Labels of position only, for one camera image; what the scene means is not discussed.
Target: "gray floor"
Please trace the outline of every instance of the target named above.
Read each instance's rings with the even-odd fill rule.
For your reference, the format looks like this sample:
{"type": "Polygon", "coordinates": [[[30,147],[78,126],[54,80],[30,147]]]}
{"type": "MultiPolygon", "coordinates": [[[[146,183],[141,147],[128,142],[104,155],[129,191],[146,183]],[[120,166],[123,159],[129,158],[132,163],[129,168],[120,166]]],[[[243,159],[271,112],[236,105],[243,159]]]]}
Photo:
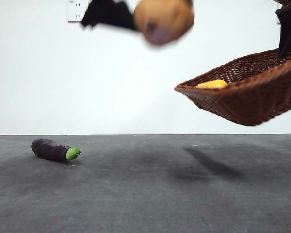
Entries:
{"type": "Polygon", "coordinates": [[[0,233],[291,233],[291,135],[0,136],[0,233]]]}

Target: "wicker basket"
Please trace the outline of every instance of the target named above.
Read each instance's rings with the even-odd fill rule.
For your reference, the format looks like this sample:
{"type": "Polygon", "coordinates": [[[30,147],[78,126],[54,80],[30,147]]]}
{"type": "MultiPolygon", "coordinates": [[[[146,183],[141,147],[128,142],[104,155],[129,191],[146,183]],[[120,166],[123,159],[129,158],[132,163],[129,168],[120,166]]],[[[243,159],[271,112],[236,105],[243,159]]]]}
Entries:
{"type": "Polygon", "coordinates": [[[235,59],[175,90],[186,95],[198,108],[245,126],[266,122],[291,109],[291,49],[283,60],[278,49],[235,59]],[[223,89],[195,86],[215,79],[229,85],[223,89]]]}

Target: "yellow object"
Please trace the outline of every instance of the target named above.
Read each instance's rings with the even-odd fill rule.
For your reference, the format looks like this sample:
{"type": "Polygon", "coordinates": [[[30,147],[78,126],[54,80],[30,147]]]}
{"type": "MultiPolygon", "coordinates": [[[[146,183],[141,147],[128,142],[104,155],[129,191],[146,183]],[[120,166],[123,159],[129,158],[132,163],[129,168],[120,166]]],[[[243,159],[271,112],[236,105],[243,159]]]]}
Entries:
{"type": "Polygon", "coordinates": [[[215,88],[225,88],[227,86],[228,86],[228,84],[224,80],[217,79],[217,80],[201,83],[201,84],[197,85],[196,88],[215,89],[215,88]]]}

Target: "wall socket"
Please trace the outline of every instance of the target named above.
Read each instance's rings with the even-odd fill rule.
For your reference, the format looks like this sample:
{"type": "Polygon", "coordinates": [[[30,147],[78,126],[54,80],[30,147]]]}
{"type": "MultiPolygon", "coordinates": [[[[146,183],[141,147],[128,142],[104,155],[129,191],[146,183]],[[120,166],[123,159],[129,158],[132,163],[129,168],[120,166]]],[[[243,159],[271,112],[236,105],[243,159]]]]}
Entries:
{"type": "Polygon", "coordinates": [[[66,14],[68,23],[80,23],[89,3],[89,0],[67,0],[66,14]]]}

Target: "purple eggplant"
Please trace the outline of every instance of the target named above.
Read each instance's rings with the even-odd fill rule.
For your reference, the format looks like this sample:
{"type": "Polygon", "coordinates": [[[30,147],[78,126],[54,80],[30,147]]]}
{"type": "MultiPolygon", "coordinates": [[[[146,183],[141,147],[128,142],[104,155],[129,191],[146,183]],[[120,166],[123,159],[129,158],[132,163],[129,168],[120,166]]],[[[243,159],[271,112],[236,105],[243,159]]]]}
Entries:
{"type": "Polygon", "coordinates": [[[72,160],[81,153],[78,148],[58,144],[49,139],[34,140],[31,149],[37,157],[53,161],[72,160]]]}

